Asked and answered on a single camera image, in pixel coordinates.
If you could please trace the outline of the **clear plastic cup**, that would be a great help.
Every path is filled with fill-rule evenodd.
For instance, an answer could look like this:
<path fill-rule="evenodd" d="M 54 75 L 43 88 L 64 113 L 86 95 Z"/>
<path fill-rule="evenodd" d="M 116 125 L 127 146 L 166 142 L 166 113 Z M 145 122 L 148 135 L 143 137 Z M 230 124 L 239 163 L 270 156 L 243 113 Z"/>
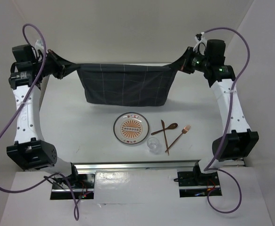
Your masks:
<path fill-rule="evenodd" d="M 147 140 L 147 146 L 149 149 L 149 152 L 152 154 L 160 154 L 161 153 L 161 147 L 160 142 L 157 138 L 151 137 Z"/>

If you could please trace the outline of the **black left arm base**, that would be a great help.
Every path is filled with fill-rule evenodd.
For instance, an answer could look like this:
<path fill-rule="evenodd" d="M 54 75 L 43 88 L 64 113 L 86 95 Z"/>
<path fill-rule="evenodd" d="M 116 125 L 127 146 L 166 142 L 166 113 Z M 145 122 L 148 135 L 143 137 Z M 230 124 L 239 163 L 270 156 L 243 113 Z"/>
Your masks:
<path fill-rule="evenodd" d="M 68 176 L 74 197 L 82 200 L 94 199 L 95 172 Z M 50 200 L 71 200 L 72 195 L 65 179 L 61 176 L 50 179 L 52 184 Z"/>

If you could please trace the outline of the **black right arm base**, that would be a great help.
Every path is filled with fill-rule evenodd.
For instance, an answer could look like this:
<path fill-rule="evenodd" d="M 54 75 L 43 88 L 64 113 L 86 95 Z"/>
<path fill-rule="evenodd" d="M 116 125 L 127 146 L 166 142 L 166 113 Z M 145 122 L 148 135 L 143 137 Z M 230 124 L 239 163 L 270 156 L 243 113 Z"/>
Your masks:
<path fill-rule="evenodd" d="M 222 196 L 219 175 L 214 172 L 209 175 L 200 176 L 194 171 L 178 171 L 177 178 L 173 179 L 179 186 L 181 198 Z"/>

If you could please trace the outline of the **copper knife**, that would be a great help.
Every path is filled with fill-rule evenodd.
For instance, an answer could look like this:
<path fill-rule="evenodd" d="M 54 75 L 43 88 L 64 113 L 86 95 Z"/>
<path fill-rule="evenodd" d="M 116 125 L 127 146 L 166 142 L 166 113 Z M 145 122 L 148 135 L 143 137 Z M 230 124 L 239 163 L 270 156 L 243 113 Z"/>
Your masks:
<path fill-rule="evenodd" d="M 165 122 L 163 120 L 161 120 L 161 124 L 162 124 L 164 139 L 165 139 L 165 147 L 166 147 L 165 153 L 167 153 L 167 155 L 169 156 L 169 146 L 168 146 L 166 132 L 165 132 L 165 129 L 166 129 Z"/>

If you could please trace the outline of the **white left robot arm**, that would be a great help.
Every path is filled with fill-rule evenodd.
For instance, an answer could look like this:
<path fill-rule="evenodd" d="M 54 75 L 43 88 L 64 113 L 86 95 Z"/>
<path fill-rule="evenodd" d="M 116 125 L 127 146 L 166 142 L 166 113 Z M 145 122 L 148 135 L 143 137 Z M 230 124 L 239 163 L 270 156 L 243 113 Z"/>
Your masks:
<path fill-rule="evenodd" d="M 7 147 L 7 155 L 24 171 L 62 173 L 63 179 L 56 179 L 56 182 L 74 188 L 80 178 L 76 167 L 58 158 L 55 146 L 43 138 L 39 100 L 40 84 L 44 77 L 53 75 L 62 79 L 75 71 L 76 67 L 51 50 L 43 54 L 29 44 L 13 47 L 12 53 L 16 61 L 11 66 L 9 84 L 15 96 L 18 115 L 16 137 L 14 144 Z"/>

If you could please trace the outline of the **copper spoon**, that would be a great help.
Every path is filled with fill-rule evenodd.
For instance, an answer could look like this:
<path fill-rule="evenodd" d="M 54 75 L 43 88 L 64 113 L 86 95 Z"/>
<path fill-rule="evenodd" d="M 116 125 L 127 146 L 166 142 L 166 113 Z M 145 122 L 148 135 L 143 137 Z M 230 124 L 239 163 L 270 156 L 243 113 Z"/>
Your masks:
<path fill-rule="evenodd" d="M 163 132 L 165 130 L 176 129 L 177 127 L 178 127 L 177 123 L 172 123 L 172 124 L 170 124 L 168 127 L 164 128 L 164 129 L 152 132 L 151 135 L 153 136 L 153 135 L 158 134 L 160 132 Z"/>

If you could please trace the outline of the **dark grey checked cloth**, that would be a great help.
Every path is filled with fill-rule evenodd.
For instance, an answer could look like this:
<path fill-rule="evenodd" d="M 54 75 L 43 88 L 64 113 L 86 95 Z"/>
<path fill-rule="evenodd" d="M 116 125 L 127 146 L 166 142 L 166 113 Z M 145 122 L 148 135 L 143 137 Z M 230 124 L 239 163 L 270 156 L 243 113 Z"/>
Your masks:
<path fill-rule="evenodd" d="M 145 107 L 165 104 L 177 72 L 167 65 L 82 64 L 77 73 L 87 102 Z"/>

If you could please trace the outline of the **orange patterned white plate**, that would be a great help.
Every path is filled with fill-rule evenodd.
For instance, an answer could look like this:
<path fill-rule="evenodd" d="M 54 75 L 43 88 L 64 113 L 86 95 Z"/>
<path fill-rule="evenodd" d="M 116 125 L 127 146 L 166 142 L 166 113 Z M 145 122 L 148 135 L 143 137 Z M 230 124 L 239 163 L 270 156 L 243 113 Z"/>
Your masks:
<path fill-rule="evenodd" d="M 127 112 L 116 118 L 113 133 L 118 141 L 126 145 L 142 143 L 149 134 L 149 122 L 141 114 Z"/>

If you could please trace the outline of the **copper fork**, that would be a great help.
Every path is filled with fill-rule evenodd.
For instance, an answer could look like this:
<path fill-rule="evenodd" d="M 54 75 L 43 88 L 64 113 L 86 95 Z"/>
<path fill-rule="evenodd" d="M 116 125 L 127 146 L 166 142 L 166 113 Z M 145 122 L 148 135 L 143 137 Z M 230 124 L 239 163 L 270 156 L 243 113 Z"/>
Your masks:
<path fill-rule="evenodd" d="M 171 145 L 165 150 L 165 152 L 169 154 L 169 150 L 175 145 L 175 143 L 181 138 L 181 136 L 188 133 L 190 129 L 191 129 L 191 125 L 185 126 L 182 129 L 181 134 L 171 143 Z"/>

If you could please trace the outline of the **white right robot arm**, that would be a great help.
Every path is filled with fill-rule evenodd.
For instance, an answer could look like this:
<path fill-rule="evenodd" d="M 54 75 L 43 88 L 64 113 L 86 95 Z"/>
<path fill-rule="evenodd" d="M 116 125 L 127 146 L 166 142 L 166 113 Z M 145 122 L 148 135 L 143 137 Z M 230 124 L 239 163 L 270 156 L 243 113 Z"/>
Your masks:
<path fill-rule="evenodd" d="M 225 47 L 222 40 L 208 40 L 203 54 L 187 47 L 183 55 L 170 67 L 188 74 L 202 72 L 213 91 L 219 107 L 223 135 L 212 143 L 212 157 L 195 164 L 192 179 L 201 185 L 208 175 L 226 163 L 247 157 L 259 140 L 245 119 L 236 90 L 234 69 L 225 64 Z"/>

